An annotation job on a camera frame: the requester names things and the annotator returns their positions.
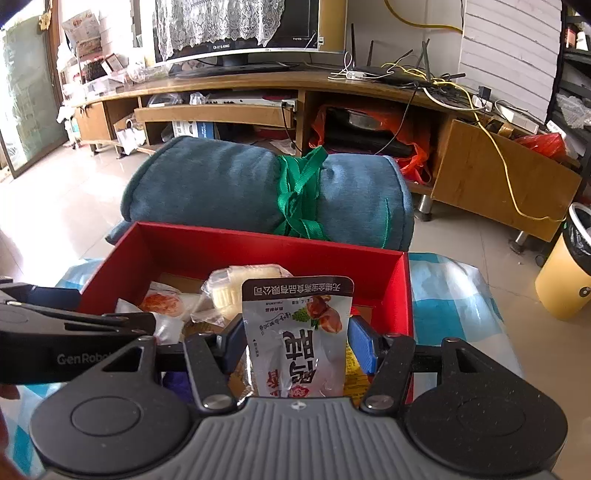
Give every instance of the black cable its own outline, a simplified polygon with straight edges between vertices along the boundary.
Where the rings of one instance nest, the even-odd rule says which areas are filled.
[[[406,119],[408,109],[410,108],[410,104],[414,100],[414,96],[417,94],[417,90],[418,90],[418,84],[415,84],[413,95],[412,95],[412,97],[410,97],[410,100],[407,103],[406,110],[404,111],[404,114],[402,116],[402,121],[400,122],[400,127],[398,127],[398,130],[396,131],[394,136],[390,139],[390,141],[388,143],[386,143],[382,148],[380,148],[374,155],[379,155],[381,152],[383,152],[390,145],[390,143],[392,143],[394,140],[396,140],[396,137],[398,136],[398,134],[402,130],[402,126],[404,125],[404,120]]]
[[[302,150],[300,150],[300,147],[298,147],[298,146],[296,145],[296,142],[294,142],[294,141],[291,139],[290,132],[289,132],[289,130],[287,129],[287,120],[285,120],[285,110],[283,110],[283,109],[284,109],[286,106],[287,106],[287,105],[286,105],[284,102],[281,102],[281,116],[283,117],[283,127],[285,128],[285,134],[287,135],[287,138],[289,138],[289,139],[290,139],[290,141],[291,141],[291,145],[292,145],[293,147],[295,147],[295,149],[296,149],[298,152],[300,152],[300,153],[303,155],[303,154],[304,154],[304,152],[302,152]]]
[[[205,65],[209,65],[210,67],[217,67],[217,65],[215,63],[209,63],[208,61],[203,61],[201,59],[195,59],[200,63],[204,63]]]

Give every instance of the lace curtain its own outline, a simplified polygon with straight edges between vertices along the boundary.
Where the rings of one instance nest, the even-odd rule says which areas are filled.
[[[231,38],[256,38],[266,46],[283,14],[284,0],[156,0],[158,46],[173,50]]]

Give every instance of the human hand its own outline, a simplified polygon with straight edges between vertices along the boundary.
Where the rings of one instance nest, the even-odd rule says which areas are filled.
[[[14,385],[1,385],[0,384],[0,398],[6,398],[7,400],[17,400],[20,398],[18,389]],[[4,421],[4,415],[0,409],[0,454],[4,454],[4,450],[8,446],[8,430],[6,428],[6,422]]]
[[[17,388],[14,385],[0,385],[0,397],[7,400],[17,400],[20,398]],[[0,478],[2,480],[24,480],[15,468],[15,466],[4,456],[4,451],[8,447],[8,429],[4,421],[4,415],[0,410]]]

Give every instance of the red plastic bag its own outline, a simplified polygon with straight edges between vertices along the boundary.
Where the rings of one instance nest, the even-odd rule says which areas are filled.
[[[390,130],[394,135],[400,127],[404,116],[404,105],[392,105],[387,108],[367,107],[366,103],[354,99],[341,102],[327,102],[319,107],[316,119],[312,123],[314,134],[311,136],[309,146],[316,148],[324,144],[324,123],[326,122],[326,109],[329,107],[348,108],[363,112],[378,120],[384,130]],[[395,158],[400,166],[402,175],[411,181],[425,185],[431,179],[426,172],[426,162],[430,151],[431,123],[422,112],[409,111],[398,133],[397,140],[414,147],[414,154],[409,158]]]
[[[560,134],[530,135],[515,141],[552,160],[561,161],[566,155],[566,146]]]

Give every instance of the white wall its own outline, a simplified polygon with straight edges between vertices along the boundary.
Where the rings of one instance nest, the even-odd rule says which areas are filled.
[[[560,0],[468,0],[459,81],[545,120],[560,51]]]
[[[403,18],[423,24],[448,24],[462,27],[461,0],[390,0]],[[421,42],[431,38],[429,65],[435,74],[457,73],[462,35],[451,30],[425,30],[409,27],[397,20],[384,0],[349,0],[348,24],[355,24],[358,63],[365,64],[369,43],[375,40],[372,65],[393,61],[411,48],[417,55]],[[347,48],[350,50],[349,38]],[[417,57],[409,57],[416,64]]]

